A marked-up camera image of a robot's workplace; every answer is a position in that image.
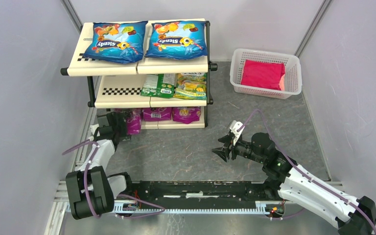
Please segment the blue Slendy candy bag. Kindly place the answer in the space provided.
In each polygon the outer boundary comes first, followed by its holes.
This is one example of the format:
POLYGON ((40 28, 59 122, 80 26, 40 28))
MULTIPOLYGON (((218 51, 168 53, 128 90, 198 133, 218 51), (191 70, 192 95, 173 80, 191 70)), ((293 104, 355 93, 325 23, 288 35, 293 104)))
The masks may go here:
POLYGON ((208 55, 205 21, 170 21, 151 24, 146 58, 190 60, 208 55))

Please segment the purple candy bag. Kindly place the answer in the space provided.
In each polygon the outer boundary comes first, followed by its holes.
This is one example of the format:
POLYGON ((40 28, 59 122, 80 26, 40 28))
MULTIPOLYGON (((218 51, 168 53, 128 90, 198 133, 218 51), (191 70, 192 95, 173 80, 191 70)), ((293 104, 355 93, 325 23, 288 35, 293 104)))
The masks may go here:
POLYGON ((136 135, 141 132, 141 109, 121 109, 120 113, 125 115, 127 134, 136 135))
POLYGON ((144 121, 166 121, 172 118, 171 107, 144 108, 142 110, 142 119, 144 121))
POLYGON ((200 107, 173 107, 172 108, 173 121, 190 124, 200 120, 200 107))

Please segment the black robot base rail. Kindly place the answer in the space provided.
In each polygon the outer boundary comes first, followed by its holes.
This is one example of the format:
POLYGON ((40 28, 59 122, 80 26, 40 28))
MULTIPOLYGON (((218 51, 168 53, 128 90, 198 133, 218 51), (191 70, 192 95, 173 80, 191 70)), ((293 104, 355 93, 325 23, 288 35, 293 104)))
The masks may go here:
POLYGON ((123 217, 175 213, 281 218, 285 209, 286 200, 264 182, 140 181, 116 198, 113 212, 123 217))

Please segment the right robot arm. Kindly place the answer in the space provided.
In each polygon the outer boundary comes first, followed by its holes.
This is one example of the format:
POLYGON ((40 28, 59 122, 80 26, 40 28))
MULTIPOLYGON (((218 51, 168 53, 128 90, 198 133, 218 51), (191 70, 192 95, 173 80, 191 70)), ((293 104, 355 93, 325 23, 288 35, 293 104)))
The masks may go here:
POLYGON ((214 148, 214 154, 225 162, 241 156, 262 164, 264 183, 274 194, 321 217, 340 235, 376 235, 376 204, 371 198, 351 196, 315 177, 279 151, 267 133, 256 133, 251 141, 236 141, 229 133, 218 141, 223 146, 214 148))

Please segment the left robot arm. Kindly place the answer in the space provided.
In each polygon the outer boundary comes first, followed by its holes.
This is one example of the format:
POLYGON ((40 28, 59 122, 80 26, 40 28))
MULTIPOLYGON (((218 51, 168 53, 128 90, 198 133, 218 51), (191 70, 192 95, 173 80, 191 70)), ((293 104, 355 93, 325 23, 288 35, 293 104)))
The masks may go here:
POLYGON ((85 162, 65 178, 74 219, 99 218, 113 211, 115 197, 126 190, 129 176, 119 173, 109 177, 105 169, 126 136, 126 115, 110 112, 97 116, 97 125, 89 138, 64 152, 67 154, 86 145, 91 147, 85 162))

